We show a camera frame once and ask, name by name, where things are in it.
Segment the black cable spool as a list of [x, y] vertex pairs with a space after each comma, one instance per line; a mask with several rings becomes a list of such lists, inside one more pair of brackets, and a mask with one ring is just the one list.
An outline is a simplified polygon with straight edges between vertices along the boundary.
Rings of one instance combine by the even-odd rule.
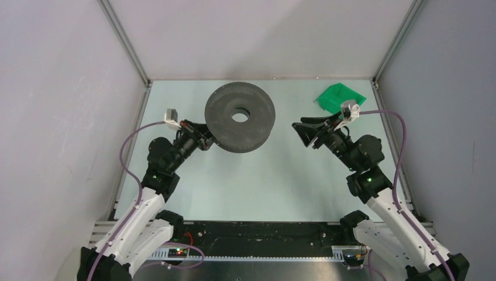
[[210, 95], [204, 117], [220, 148], [248, 153], [269, 138], [275, 123], [275, 106], [260, 87], [236, 81], [220, 86]]

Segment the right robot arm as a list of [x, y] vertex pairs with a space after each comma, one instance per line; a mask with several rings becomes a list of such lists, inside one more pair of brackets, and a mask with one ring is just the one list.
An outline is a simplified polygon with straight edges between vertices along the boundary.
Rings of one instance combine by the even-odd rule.
[[381, 229], [364, 212], [354, 211], [340, 219], [343, 242], [369, 247], [401, 270], [405, 280], [466, 279], [469, 261], [461, 253], [451, 253], [428, 233], [380, 169], [384, 154], [379, 138], [363, 135], [352, 141], [349, 130], [341, 130], [344, 120], [340, 114], [302, 117], [291, 126], [306, 147], [327, 147], [351, 171], [346, 178], [351, 194], [386, 225], [386, 229]]

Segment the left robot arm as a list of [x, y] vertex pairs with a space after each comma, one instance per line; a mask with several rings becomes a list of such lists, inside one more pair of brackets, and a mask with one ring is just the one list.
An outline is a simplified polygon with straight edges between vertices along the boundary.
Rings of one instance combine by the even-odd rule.
[[213, 134], [206, 124], [188, 120], [167, 121], [175, 139], [158, 137], [148, 148], [148, 167], [142, 179], [125, 172], [138, 184], [131, 205], [92, 248], [81, 248], [76, 280], [132, 280], [139, 268], [160, 246], [184, 239], [184, 219], [164, 210], [180, 180], [178, 168], [197, 150], [208, 150]]

